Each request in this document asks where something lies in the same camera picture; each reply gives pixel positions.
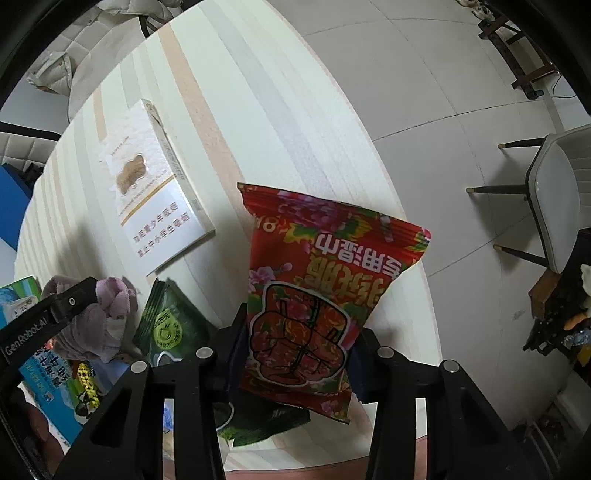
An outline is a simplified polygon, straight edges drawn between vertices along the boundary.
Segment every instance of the cable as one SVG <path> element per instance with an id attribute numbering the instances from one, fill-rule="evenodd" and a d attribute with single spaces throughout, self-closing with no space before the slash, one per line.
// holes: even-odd
<path id="1" fill-rule="evenodd" d="M 560 74 L 560 76 L 558 77 L 558 80 L 556 80 L 556 82 L 554 83 L 554 86 L 552 87 L 552 92 L 550 93 L 550 97 L 551 98 L 575 98 L 577 95 L 571 95 L 571 96 L 559 96 L 559 95 L 554 95 L 554 89 L 556 88 L 556 86 L 558 85 L 558 82 L 560 81 L 560 79 L 562 78 L 562 73 Z"/>

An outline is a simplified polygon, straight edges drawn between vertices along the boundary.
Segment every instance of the white box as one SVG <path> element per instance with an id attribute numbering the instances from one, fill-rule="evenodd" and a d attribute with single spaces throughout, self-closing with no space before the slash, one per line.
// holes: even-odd
<path id="1" fill-rule="evenodd" d="M 214 231 L 147 100 L 107 136 L 100 161 L 108 166 L 119 223 L 145 275 Z"/>

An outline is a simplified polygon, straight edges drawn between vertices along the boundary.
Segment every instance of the green package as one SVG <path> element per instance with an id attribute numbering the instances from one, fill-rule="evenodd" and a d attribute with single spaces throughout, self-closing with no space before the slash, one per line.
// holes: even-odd
<path id="1" fill-rule="evenodd" d="M 156 280 L 133 343 L 156 367 L 195 353 L 216 330 L 174 283 Z"/>
<path id="2" fill-rule="evenodd" d="M 146 302 L 133 343 L 152 365 L 181 361 L 207 345 L 217 329 L 189 302 L 170 280 L 156 280 Z M 174 403 L 164 412 L 165 439 L 172 441 Z M 214 404 L 217 434 L 234 446 L 261 442 L 310 421 L 305 408 L 290 407 L 237 390 L 229 404 Z M 173 458 L 174 448 L 165 448 Z"/>

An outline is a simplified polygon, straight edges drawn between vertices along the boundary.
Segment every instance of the red snack bag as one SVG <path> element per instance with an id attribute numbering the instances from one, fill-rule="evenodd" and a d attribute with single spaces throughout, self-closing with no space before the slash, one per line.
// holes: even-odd
<path id="1" fill-rule="evenodd" d="M 255 216 L 250 355 L 241 387 L 348 423 L 348 350 L 390 283 L 421 258 L 431 234 L 354 205 L 238 188 Z"/>

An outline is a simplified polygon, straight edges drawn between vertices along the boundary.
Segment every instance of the tiled floor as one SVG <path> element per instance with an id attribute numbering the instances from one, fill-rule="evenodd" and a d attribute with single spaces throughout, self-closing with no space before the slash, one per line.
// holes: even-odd
<path id="1" fill-rule="evenodd" d="M 513 90 L 478 20 L 454 0 L 271 0 L 306 38 L 374 140 L 410 221 L 431 230 L 424 266 L 441 348 L 459 360 L 509 427 L 565 382 L 559 353 L 521 350 L 541 254 L 522 197 L 470 197 L 467 186 L 522 182 L 535 148 L 498 143 L 557 128 L 543 100 Z"/>

